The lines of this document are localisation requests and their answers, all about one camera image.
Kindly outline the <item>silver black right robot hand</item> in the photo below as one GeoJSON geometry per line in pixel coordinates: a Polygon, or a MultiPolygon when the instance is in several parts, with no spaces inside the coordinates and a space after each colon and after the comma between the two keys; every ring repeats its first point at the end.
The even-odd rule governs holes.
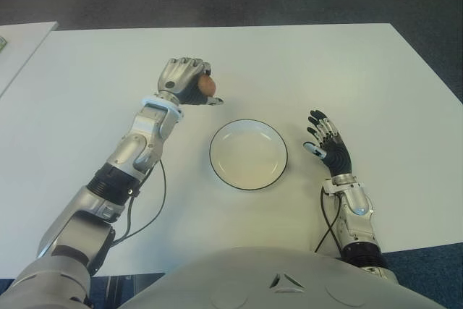
{"type": "Polygon", "coordinates": [[[318,157],[330,171],[332,177],[352,173],[352,161],[349,151],[334,123],[319,110],[310,111],[310,126],[307,131],[317,143],[306,141],[306,151],[318,157]]]}

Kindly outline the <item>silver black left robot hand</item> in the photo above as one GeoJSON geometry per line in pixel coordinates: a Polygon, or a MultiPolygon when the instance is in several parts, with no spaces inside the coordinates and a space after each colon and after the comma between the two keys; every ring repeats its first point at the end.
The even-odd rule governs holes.
{"type": "Polygon", "coordinates": [[[159,98],[176,105],[222,105],[215,96],[211,79],[211,65],[198,58],[172,58],[168,60],[158,79],[159,98]]]}

